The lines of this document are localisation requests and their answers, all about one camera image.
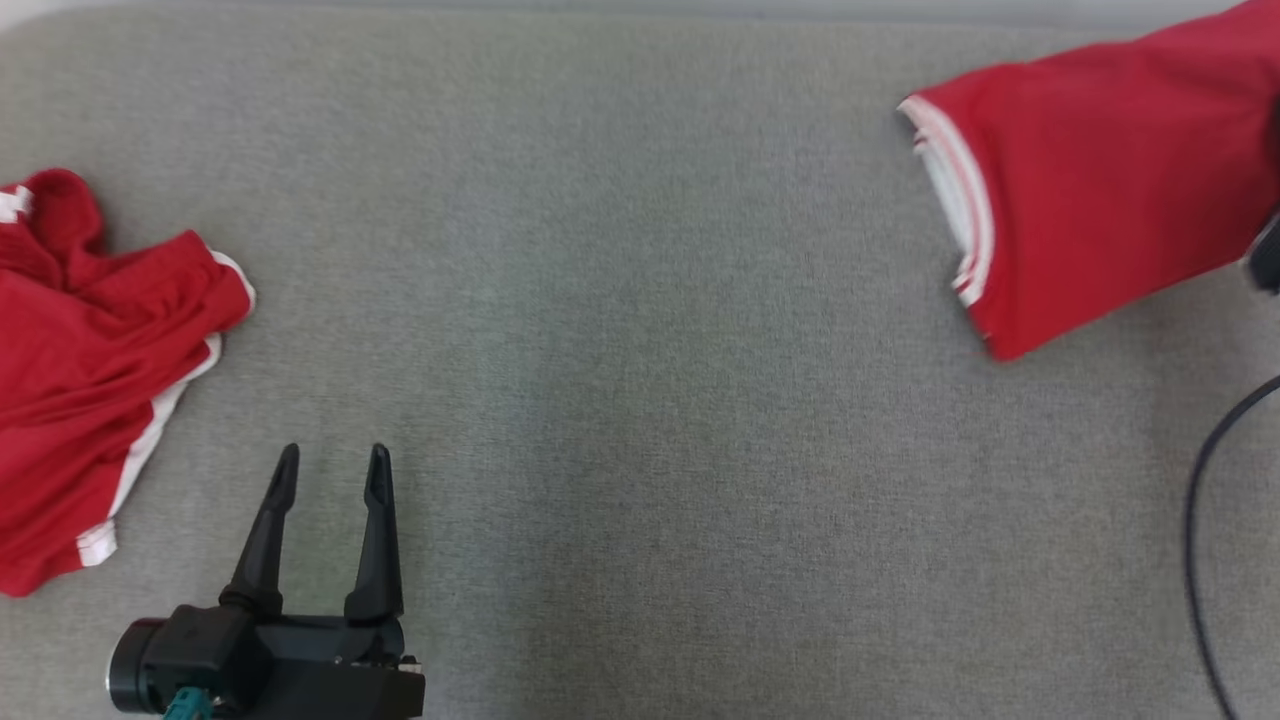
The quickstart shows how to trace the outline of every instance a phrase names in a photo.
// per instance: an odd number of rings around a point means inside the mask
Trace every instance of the white tag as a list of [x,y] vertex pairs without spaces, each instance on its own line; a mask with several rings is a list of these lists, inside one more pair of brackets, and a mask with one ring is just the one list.
[[14,195],[0,192],[0,223],[17,223],[18,213],[31,213],[31,191],[20,184]]

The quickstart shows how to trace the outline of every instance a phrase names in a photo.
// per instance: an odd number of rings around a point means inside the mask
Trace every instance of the teal connector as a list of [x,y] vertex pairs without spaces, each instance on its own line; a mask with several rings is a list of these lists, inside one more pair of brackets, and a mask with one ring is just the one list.
[[169,703],[163,720],[210,720],[214,716],[214,703],[200,688],[182,688]]

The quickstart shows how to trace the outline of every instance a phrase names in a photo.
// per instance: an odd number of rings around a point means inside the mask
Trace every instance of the red cloth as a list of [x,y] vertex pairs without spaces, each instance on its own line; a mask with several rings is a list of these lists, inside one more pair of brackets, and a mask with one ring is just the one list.
[[901,110],[997,359],[1239,259],[1280,201],[1280,0],[997,65]]
[[0,188],[0,592],[115,550],[111,516],[220,332],[252,309],[193,232],[106,256],[88,187],[45,170]]

